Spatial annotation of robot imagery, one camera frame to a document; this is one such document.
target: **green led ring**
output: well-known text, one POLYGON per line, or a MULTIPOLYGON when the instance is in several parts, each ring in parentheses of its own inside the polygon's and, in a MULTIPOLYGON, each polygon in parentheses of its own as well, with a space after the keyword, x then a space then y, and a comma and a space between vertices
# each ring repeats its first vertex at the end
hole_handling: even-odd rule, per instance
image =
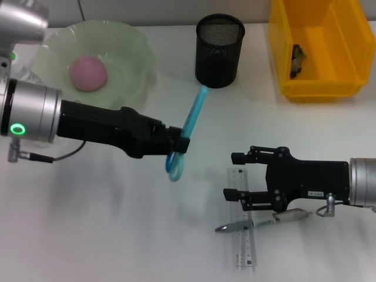
POLYGON ((25 127, 20 123, 14 123, 11 125, 11 132, 16 135, 23 135, 26 132, 25 127))

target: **small object in bin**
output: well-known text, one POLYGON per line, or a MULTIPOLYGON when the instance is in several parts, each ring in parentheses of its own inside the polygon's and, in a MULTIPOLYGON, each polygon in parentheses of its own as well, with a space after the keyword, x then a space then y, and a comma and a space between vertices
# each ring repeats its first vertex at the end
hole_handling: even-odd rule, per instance
POLYGON ((307 56, 303 52, 303 49, 300 47, 300 45, 294 44, 293 55, 291 58, 290 78, 296 78, 296 76, 301 73, 301 62, 306 57, 307 56))

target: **robotic arm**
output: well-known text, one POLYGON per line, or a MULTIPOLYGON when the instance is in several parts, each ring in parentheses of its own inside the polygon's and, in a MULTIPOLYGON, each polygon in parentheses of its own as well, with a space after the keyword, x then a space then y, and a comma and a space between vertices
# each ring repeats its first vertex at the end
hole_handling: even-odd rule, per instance
POLYGON ((297 198, 327 200, 325 216, 334 216, 336 200, 376 212, 376 159, 347 162, 298 160, 286 147, 252 146, 247 154, 232 153, 234 165, 267 165, 267 192, 224 189, 227 201, 240 201, 243 210, 274 210, 281 213, 297 198))
POLYGON ((40 43, 48 25, 47 16, 48 11, 34 0, 0 0, 2 136, 53 142, 58 135, 116 146, 137 159, 187 152, 190 139, 181 137, 181 128, 167 128, 161 121, 127 107, 107 110, 62 100, 57 89, 10 79, 14 45, 40 43))

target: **cable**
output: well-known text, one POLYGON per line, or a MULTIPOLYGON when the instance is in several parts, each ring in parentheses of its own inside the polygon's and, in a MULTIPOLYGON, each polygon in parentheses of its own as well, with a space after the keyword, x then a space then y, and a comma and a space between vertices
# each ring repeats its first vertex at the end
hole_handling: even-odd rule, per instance
POLYGON ((80 9, 82 20, 86 21, 85 16, 84 16, 83 11, 82 11, 81 0, 78 0, 77 2, 78 2, 78 8, 80 9))
POLYGON ((56 157, 53 159, 53 161, 55 162, 57 160, 63 160, 63 159, 66 159, 67 157, 73 156, 75 153, 79 152, 84 147, 85 144, 86 144, 86 141, 83 141, 82 144, 76 150, 70 152, 69 154, 63 155, 61 157, 56 157))
MULTIPOLYGON (((343 202, 338 202, 338 203, 335 203, 334 205, 338 205, 338 204, 343 204, 343 202)), ((318 216, 325 217, 324 214, 321 214, 321 213, 319 213, 319 212, 322 211, 322 210, 324 210, 324 209, 326 209, 326 208, 327 208, 327 206, 323 206, 323 207, 318 208, 318 209, 316 210, 316 214, 317 214, 318 216)))

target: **black mesh pen holder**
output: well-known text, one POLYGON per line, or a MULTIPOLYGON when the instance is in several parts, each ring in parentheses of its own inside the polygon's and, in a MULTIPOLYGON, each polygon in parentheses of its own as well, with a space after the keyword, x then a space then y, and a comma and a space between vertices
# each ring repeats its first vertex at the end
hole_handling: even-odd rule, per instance
POLYGON ((244 25, 233 16, 214 14, 196 27, 196 78, 210 88, 230 85, 236 78, 244 25))

